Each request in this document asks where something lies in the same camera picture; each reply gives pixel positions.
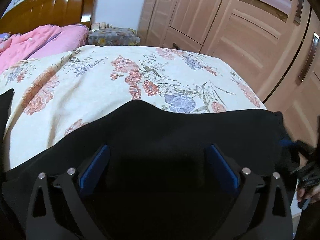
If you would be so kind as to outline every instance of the wooden wardrobe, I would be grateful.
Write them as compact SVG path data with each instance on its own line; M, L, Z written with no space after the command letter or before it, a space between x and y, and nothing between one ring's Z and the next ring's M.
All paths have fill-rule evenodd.
M269 110L284 113L294 138L314 144L319 28L307 0L145 0L138 36L142 45L222 59Z

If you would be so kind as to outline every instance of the wooden headboard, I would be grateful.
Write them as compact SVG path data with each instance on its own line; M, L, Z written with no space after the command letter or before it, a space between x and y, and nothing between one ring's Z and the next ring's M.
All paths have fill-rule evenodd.
M0 33L27 33L46 24L90 28L94 0L24 0L0 20Z

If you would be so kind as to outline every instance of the pink blanket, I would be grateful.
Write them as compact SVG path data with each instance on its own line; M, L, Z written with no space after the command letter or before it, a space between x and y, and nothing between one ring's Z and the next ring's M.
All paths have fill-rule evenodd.
M26 34L12 35L0 44L0 74L11 65L30 57L41 58L85 45L88 28L84 25L39 26Z

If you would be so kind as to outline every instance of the bedside table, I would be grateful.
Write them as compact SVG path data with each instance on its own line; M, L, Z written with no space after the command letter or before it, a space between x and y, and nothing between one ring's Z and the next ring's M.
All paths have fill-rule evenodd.
M89 31L88 45L96 46L134 46L140 44L136 31L129 28L108 28Z

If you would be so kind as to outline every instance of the drawer handle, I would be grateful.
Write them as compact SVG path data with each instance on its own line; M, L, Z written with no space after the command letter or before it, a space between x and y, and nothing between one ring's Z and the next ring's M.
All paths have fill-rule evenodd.
M176 43L172 44L172 48L177 50L183 50L182 48L178 47Z
M298 76L298 78L299 78L299 80L301 82L303 82L303 80L305 79L306 75L308 74L308 71L309 71L309 69L311 67L311 64L312 64L313 59L314 59L315 54L316 54L318 43L319 43L319 35L314 33L313 34L313 41L312 41L311 50L309 52L309 56L307 58L306 63L303 66L303 69L302 69L300 75Z
M301 15L302 15L302 8L303 8L303 0L299 0L297 10L296 10L296 16L294 17L294 21L300 24L301 22Z

